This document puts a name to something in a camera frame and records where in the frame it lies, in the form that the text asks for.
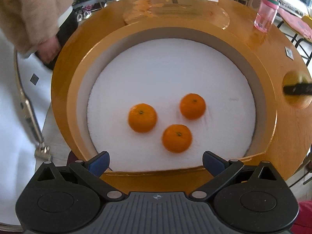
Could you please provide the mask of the pink cloth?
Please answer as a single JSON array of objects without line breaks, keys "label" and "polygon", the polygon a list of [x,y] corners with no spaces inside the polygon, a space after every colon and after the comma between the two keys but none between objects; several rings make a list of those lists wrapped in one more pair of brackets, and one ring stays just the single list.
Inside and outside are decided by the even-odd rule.
[{"label": "pink cloth", "polygon": [[292,28],[296,33],[303,36],[306,40],[311,42],[311,27],[303,19],[290,14],[286,10],[279,8],[278,13],[280,14],[284,23]]}]

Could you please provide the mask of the maroon banquet chair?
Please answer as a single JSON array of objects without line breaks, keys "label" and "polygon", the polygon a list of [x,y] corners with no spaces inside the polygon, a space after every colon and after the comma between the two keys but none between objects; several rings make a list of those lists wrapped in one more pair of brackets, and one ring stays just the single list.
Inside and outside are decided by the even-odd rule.
[{"label": "maroon banquet chair", "polygon": [[13,62],[15,70],[15,81],[19,92],[21,110],[24,113],[24,119],[28,124],[34,139],[38,143],[38,146],[36,147],[36,150],[34,152],[34,156],[36,158],[42,159],[43,161],[52,161],[50,147],[45,144],[44,137],[42,135],[38,120],[36,118],[32,102],[25,93],[22,85],[16,49],[14,49]]}]

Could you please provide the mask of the orange tangerine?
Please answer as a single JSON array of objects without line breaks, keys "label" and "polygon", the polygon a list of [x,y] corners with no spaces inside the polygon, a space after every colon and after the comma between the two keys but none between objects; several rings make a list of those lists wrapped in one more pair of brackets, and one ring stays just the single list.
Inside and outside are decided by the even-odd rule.
[{"label": "orange tangerine", "polygon": [[204,115],[206,103],[200,95],[190,93],[181,99],[179,109],[183,117],[189,120],[195,120]]},{"label": "orange tangerine", "polygon": [[185,125],[172,124],[164,130],[162,144],[172,153],[182,153],[192,144],[192,133]]},{"label": "orange tangerine", "polygon": [[137,133],[148,133],[155,127],[157,119],[157,112],[152,106],[140,103],[129,110],[128,125]]}]

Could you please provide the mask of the gold gift box lid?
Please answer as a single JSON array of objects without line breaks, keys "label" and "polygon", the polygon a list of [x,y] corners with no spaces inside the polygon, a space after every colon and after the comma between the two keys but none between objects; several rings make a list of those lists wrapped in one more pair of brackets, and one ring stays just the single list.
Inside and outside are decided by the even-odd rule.
[{"label": "gold gift box lid", "polygon": [[152,18],[198,19],[223,30],[230,24],[227,12],[217,2],[208,0],[138,0],[123,13],[126,24]]}]

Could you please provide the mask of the person in beige fleece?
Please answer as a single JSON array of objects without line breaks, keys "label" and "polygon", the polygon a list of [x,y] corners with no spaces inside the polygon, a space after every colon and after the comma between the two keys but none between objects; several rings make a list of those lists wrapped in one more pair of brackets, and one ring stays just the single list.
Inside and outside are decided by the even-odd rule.
[{"label": "person in beige fleece", "polygon": [[24,58],[35,54],[50,70],[78,28],[74,0],[1,0],[1,30]]}]

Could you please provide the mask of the pink water bottle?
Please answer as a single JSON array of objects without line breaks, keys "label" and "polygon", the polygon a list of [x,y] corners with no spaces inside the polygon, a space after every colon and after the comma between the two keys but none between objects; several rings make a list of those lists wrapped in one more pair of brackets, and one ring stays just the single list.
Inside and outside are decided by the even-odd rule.
[{"label": "pink water bottle", "polygon": [[258,12],[254,20],[254,27],[262,33],[267,33],[276,18],[278,9],[278,0],[260,0]]}]

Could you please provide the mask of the small silver card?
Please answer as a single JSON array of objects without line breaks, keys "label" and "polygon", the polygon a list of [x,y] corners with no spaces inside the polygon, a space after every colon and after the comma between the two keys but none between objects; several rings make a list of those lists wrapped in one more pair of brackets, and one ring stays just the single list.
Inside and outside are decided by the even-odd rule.
[{"label": "small silver card", "polygon": [[285,47],[285,53],[286,53],[286,56],[287,56],[289,59],[294,60],[293,52],[292,52],[291,48]]}]

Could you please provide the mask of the yellow-green apple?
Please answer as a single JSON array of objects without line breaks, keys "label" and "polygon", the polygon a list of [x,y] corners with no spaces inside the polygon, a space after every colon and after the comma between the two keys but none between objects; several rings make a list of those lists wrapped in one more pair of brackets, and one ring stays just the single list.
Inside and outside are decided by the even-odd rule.
[{"label": "yellow-green apple", "polygon": [[[311,83],[311,78],[302,71],[290,71],[284,76],[282,86],[295,85],[297,83]],[[297,109],[305,109],[311,104],[311,96],[290,96],[284,94],[284,98],[288,104]]]}]

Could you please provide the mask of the gold semicircular gift box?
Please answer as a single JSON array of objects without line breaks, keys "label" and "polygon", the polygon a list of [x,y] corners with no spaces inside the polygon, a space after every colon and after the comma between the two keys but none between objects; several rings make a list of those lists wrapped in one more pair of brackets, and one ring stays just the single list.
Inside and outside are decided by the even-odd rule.
[{"label": "gold semicircular gift box", "polygon": [[[205,100],[199,119],[180,112],[190,93]],[[148,133],[128,125],[129,110],[140,103],[157,112]],[[258,162],[277,122],[275,92],[260,59],[233,34],[189,20],[147,20],[104,37],[73,73],[66,111],[60,130],[70,148],[86,160],[109,152],[103,178],[123,192],[190,192],[208,180],[205,151]],[[192,133],[182,153],[162,144],[172,124]]]}]

